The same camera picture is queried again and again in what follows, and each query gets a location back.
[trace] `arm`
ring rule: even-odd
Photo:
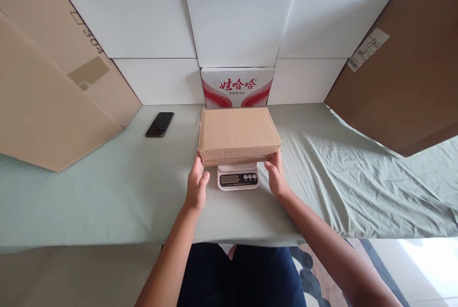
[[[202,174],[204,167],[199,155],[187,180],[185,204],[167,237],[135,307],[176,306],[185,274],[197,220],[205,205],[210,174]]]
[[[305,241],[354,307],[401,307],[392,291],[356,251],[289,188],[281,152],[265,163],[273,195],[299,228]]]

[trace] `cardboard panel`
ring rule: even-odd
[[[369,32],[390,37],[344,67],[325,103],[404,156],[458,134],[457,24],[456,0],[391,0]]]
[[[186,0],[71,0],[111,58],[196,58]]]
[[[266,106],[274,67],[202,68],[207,107]]]
[[[389,0],[292,0],[278,58],[348,58]]]
[[[104,112],[129,124],[141,103],[69,0],[0,0],[0,9]]]
[[[203,104],[197,59],[115,59],[143,105]]]
[[[322,103],[345,59],[278,59],[267,105]]]
[[[291,0],[187,0],[200,67],[273,67]]]
[[[122,128],[0,17],[0,152],[61,171]]]

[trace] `white cardboard box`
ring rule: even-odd
[[[110,58],[196,58],[186,0],[71,0]]]
[[[348,58],[389,0],[292,0],[278,58]]]
[[[278,59],[268,105],[322,103],[347,59]]]
[[[197,59],[115,59],[143,105],[203,104]]]
[[[200,67],[273,67],[291,0],[187,0]]]
[[[265,106],[275,68],[202,68],[200,73],[207,107]]]

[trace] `rug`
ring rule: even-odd
[[[409,307],[370,241],[367,239],[347,239],[346,241],[380,275],[399,302],[404,307]],[[307,307],[352,306],[308,245],[290,247],[290,252],[301,277]]]

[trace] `forearm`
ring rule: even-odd
[[[278,197],[324,268],[357,306],[401,306],[380,276],[292,191]]]
[[[176,306],[200,211],[182,208],[135,307]]]

